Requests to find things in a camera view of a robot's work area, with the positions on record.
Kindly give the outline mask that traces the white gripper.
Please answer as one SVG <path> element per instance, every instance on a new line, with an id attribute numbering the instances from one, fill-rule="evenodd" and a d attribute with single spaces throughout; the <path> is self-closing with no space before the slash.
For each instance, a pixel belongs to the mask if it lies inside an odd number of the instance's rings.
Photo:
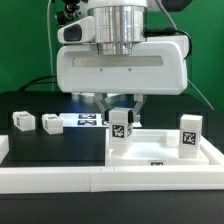
<path id="1" fill-rule="evenodd" d="M 143 36 L 143 26 L 105 24 L 88 16 L 58 31 L 57 81 L 64 92 L 94 93 L 104 121 L 109 104 L 104 93 L 135 94 L 129 122 L 140 121 L 143 94 L 178 95 L 187 87 L 188 38 Z"/>

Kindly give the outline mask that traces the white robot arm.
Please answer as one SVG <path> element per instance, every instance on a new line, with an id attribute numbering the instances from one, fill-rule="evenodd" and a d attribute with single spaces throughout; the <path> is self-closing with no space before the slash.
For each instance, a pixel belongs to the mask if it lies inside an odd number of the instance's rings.
<path id="1" fill-rule="evenodd" d="M 178 95 L 188 82 L 189 35 L 175 26 L 147 27 L 161 0 L 89 0 L 87 14 L 58 30 L 57 82 L 68 93 L 92 93 L 102 117 L 112 119 L 107 94 L 132 94 L 133 122 L 148 94 Z"/>

